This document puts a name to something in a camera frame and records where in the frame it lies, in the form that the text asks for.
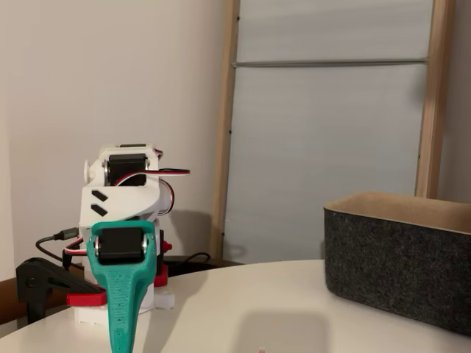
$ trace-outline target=black cable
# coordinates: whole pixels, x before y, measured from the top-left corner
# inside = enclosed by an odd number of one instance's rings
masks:
[[[45,243],[46,241],[51,241],[51,240],[57,240],[57,239],[59,239],[59,238],[60,238],[60,235],[59,235],[59,234],[60,234],[60,233],[57,233],[56,235],[53,235],[53,236],[51,236],[51,237],[45,237],[45,238],[42,238],[42,239],[38,240],[38,241],[36,242],[36,248],[37,248],[40,252],[42,252],[42,253],[44,253],[44,254],[46,254],[46,255],[52,257],[53,259],[55,259],[55,260],[57,260],[57,261],[60,261],[60,262],[62,263],[63,259],[62,259],[60,256],[57,256],[56,254],[53,254],[52,252],[50,252],[49,250],[46,250],[45,248],[43,248],[43,247],[41,246],[41,244],[42,244],[42,243]],[[82,266],[82,265],[78,265],[78,264],[76,264],[76,263],[71,263],[71,266],[73,266],[73,267],[75,267],[75,268],[78,268],[79,270],[82,270],[82,269],[83,269],[83,266]]]
[[[209,260],[211,260],[211,255],[209,255],[207,252],[197,252],[196,254],[192,254],[191,256],[187,257],[183,261],[180,261],[179,263],[174,263],[173,265],[170,265],[170,266],[185,265],[186,263],[190,262],[190,260],[198,256],[206,256],[206,260],[201,263],[207,263]]]
[[[52,254],[49,250],[46,250],[46,249],[44,249],[44,248],[41,246],[42,243],[45,243],[46,241],[51,241],[51,240],[55,240],[55,239],[54,239],[54,236],[52,236],[52,237],[45,237],[45,238],[42,238],[42,239],[38,240],[38,241],[36,242],[36,248],[38,248],[38,250],[39,250],[40,252],[43,252],[44,254],[46,254],[46,255],[52,257],[53,259],[56,259],[57,261],[61,261],[61,262],[62,262],[62,258],[61,258],[60,256],[57,256],[56,254]]]

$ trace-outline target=3d printed robot arm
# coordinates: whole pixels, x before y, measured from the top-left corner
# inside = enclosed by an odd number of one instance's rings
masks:
[[[85,242],[85,278],[106,290],[113,353],[130,353],[139,307],[153,296],[160,254],[157,217],[173,207],[171,186],[160,176],[189,174],[159,169],[162,152],[150,145],[103,149],[85,163],[79,230]]]

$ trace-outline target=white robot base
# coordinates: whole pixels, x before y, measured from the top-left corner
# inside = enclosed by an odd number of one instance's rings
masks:
[[[153,292],[152,290],[147,291],[139,309],[139,315],[153,309],[170,310],[174,306],[175,295],[169,286],[154,288]],[[100,307],[73,307],[73,310],[76,324],[108,325],[107,305]]]

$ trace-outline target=table surface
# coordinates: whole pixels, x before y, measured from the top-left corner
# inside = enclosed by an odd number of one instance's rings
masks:
[[[469,353],[471,338],[349,302],[325,287],[321,260],[173,277],[173,310],[138,321],[134,352]],[[65,310],[0,340],[0,352],[109,352],[107,328]]]

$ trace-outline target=teal gripper jaw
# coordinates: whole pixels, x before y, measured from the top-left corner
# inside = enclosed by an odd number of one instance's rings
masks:
[[[102,265],[95,255],[95,237],[104,228],[140,227],[147,237],[147,250],[141,263]],[[157,250],[154,224],[145,220],[99,222],[91,227],[87,257],[96,281],[106,290],[108,329],[112,353],[132,353],[141,303],[154,281]]]

